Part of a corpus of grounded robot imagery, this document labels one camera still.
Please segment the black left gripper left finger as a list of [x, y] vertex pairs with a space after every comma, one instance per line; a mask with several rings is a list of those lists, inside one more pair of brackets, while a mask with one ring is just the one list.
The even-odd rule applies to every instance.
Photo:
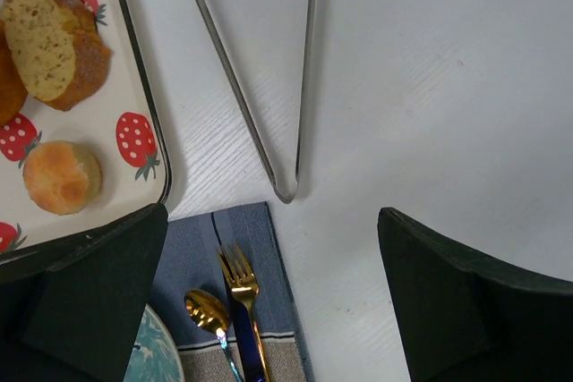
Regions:
[[1, 256], [1, 379], [121, 381], [167, 235], [150, 204]]

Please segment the large orange bundt bread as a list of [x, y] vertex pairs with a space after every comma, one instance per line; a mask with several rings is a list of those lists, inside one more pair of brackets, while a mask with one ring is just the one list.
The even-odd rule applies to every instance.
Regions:
[[28, 96], [7, 45], [1, 21], [0, 46], [0, 124], [9, 123], [22, 109]]

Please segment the small round bread bun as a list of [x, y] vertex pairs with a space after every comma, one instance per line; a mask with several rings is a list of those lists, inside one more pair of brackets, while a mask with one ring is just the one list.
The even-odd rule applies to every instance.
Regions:
[[51, 140], [28, 155], [22, 179], [29, 198], [59, 216], [81, 212], [101, 193], [103, 174], [98, 158], [84, 143]]

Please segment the gold fork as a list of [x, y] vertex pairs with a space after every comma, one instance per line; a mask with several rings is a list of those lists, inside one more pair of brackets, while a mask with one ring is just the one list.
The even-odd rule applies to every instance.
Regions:
[[265, 380], [271, 381], [272, 377], [254, 311], [254, 303], [260, 292], [254, 270], [236, 243], [229, 246], [220, 245], [218, 259], [233, 298], [240, 302], [248, 313]]

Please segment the blue grey placemat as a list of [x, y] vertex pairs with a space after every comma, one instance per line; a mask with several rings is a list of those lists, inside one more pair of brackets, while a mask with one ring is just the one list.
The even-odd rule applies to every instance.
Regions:
[[223, 277], [216, 248], [237, 244], [260, 287], [254, 303], [261, 340], [275, 381], [312, 381], [312, 364], [278, 247], [269, 206], [254, 203], [169, 223], [151, 287], [150, 307], [175, 341], [188, 381], [231, 381], [233, 374], [216, 337], [187, 314], [184, 294], [202, 289], [221, 300], [233, 320], [229, 349], [248, 381], [263, 373], [249, 318]]

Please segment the strawberry pattern enamel tray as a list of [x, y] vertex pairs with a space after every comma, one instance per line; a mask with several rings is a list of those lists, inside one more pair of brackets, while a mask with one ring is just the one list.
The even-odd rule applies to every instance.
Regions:
[[[107, 225], [151, 203], [163, 203], [171, 166], [126, 0], [83, 0], [112, 51], [106, 83], [67, 112], [33, 97], [1, 129], [1, 253]], [[53, 140], [83, 143], [98, 158], [100, 194], [75, 215], [39, 208], [22, 180], [25, 157]]]

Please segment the teal and red plate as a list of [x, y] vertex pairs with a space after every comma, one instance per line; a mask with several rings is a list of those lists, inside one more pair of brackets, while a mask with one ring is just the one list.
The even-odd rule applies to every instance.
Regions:
[[184, 370], [173, 338], [147, 305], [124, 374], [124, 382], [184, 382]]

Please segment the gold spoon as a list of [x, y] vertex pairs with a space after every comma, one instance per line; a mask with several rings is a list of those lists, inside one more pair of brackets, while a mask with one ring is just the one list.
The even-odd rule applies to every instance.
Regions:
[[218, 339], [235, 380], [244, 381], [228, 346], [227, 333], [231, 326], [231, 318], [227, 308], [218, 298], [200, 289], [186, 292], [184, 304], [194, 324]]

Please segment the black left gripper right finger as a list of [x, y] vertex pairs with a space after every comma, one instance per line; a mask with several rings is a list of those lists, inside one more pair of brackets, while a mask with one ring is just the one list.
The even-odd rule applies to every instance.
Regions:
[[378, 236], [414, 381], [570, 381], [572, 283], [382, 208]]

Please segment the sliced brown bread loaf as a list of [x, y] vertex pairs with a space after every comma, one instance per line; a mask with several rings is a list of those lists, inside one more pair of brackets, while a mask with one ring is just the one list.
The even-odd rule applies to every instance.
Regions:
[[112, 51], [81, 0], [4, 0], [5, 39], [28, 93], [69, 111], [104, 85]]

